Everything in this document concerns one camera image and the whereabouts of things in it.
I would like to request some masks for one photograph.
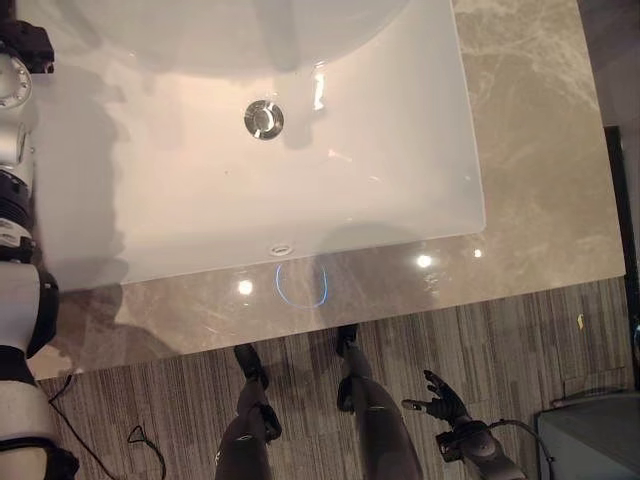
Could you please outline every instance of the robot leg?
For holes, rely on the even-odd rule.
[[[238,399],[238,416],[225,431],[216,455],[216,480],[271,480],[267,444],[282,428],[269,406],[265,389],[268,379],[250,345],[235,348],[247,382]]]
[[[351,340],[342,350],[345,378],[338,408],[355,412],[362,466],[367,480],[422,480],[422,468],[400,409],[371,377],[362,351]]]

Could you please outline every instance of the white sink basin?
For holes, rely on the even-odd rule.
[[[56,49],[36,193],[65,290],[484,228],[449,0],[19,5]]]

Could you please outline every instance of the black cable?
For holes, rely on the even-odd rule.
[[[135,434],[138,434],[139,438],[133,438]],[[134,444],[134,443],[144,443],[147,447],[149,447],[151,450],[153,450],[156,454],[156,456],[158,457],[158,461],[160,462],[160,466],[162,467],[162,476],[160,477],[162,480],[164,480],[165,478],[167,478],[167,464],[164,461],[164,455],[162,455],[162,452],[160,452],[160,449],[156,446],[155,443],[153,443],[151,440],[149,440],[147,438],[147,434],[145,433],[144,429],[142,428],[142,425],[136,425],[134,427],[133,430],[131,430],[131,433],[129,434],[129,437],[127,438],[127,443],[129,444]]]
[[[549,480],[555,480],[556,476],[553,470],[553,462],[555,462],[556,459],[551,456],[551,453],[549,452],[549,449],[547,448],[544,441],[542,440],[542,437],[540,437],[540,435],[538,435],[538,433],[533,428],[531,428],[526,423],[521,422],[520,420],[505,420],[504,418],[501,418],[499,421],[492,423],[487,428],[489,430],[493,430],[496,427],[502,427],[504,425],[513,425],[516,427],[520,427],[524,429],[533,438],[535,438],[536,442],[538,442],[538,445],[540,445],[540,448],[542,449],[542,453],[544,454],[544,458],[547,461],[547,465],[549,466]]]
[[[49,399],[49,405],[51,405],[51,407],[56,411],[56,413],[58,415],[60,415],[60,417],[62,418],[62,420],[64,421],[64,423],[67,425],[67,427],[69,427],[69,430],[71,431],[71,433],[73,434],[73,436],[75,437],[75,439],[80,443],[80,445],[82,445],[82,447],[87,451],[87,453],[89,453],[89,455],[91,455],[93,457],[93,459],[96,461],[96,463],[100,466],[100,468],[102,469],[102,471],[104,472],[104,474],[109,477],[111,480],[121,480],[120,477],[116,477],[113,473],[111,473],[109,471],[109,469],[105,466],[104,463],[102,463],[102,460],[100,460],[100,457],[98,457],[98,455],[91,449],[91,447],[89,445],[87,445],[87,443],[82,439],[82,437],[78,434],[78,432],[76,431],[75,428],[73,428],[73,425],[71,424],[71,422],[69,421],[69,419],[67,418],[67,416],[62,412],[62,410],[60,410],[60,408],[58,408],[58,406],[55,404],[55,401],[60,398],[62,395],[64,395],[64,393],[67,391],[67,389],[69,388],[69,385],[71,385],[71,380],[73,379],[73,375],[68,375],[67,379],[64,382],[64,385],[62,386],[62,388],[58,391],[58,393],[56,393],[54,396],[52,396]]]

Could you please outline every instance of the chrome drain stopper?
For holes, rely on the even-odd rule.
[[[284,115],[275,103],[258,100],[249,105],[244,112],[244,124],[254,138],[271,140],[282,131]]]

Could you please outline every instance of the marble countertop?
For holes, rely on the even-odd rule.
[[[65,294],[38,378],[624,274],[575,0],[457,0],[481,234]]]

